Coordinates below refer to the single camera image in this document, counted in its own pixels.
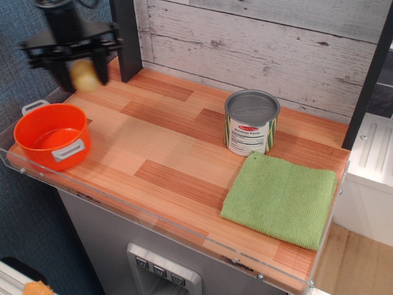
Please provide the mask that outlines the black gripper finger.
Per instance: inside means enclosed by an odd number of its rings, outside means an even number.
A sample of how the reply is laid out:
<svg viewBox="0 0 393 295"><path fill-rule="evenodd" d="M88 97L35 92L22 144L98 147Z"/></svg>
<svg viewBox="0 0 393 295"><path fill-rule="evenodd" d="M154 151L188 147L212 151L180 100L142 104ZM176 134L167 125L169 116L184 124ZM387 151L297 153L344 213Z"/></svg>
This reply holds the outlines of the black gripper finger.
<svg viewBox="0 0 393 295"><path fill-rule="evenodd" d="M99 77L99 80L103 85L106 85L109 80L109 76L107 71L107 55L105 49L94 49L91 60L95 67L95 71Z"/></svg>
<svg viewBox="0 0 393 295"><path fill-rule="evenodd" d="M45 68L49 70L54 80L65 92L75 92L76 89L71 82L68 68L62 61L46 61Z"/></svg>

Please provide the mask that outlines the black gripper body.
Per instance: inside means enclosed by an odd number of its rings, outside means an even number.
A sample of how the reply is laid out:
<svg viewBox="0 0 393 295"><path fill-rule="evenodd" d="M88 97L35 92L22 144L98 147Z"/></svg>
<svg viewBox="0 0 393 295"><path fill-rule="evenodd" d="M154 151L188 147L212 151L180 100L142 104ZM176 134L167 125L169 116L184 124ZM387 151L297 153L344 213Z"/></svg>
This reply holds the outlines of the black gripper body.
<svg viewBox="0 0 393 295"><path fill-rule="evenodd" d="M36 68L65 68L67 62L81 58L104 62L122 48L117 24L82 18L74 4L37 4L47 28L22 41L18 48Z"/></svg>

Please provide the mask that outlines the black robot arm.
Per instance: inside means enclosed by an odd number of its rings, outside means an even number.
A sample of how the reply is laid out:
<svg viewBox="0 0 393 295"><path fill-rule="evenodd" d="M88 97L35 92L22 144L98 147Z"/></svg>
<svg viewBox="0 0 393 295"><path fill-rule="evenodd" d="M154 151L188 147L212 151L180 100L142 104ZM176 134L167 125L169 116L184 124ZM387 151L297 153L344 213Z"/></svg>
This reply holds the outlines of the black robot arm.
<svg viewBox="0 0 393 295"><path fill-rule="evenodd" d="M107 57L122 48L116 23L85 20L73 1L35 1L48 28L23 41L31 68L44 68L66 92L93 92L108 80Z"/></svg>

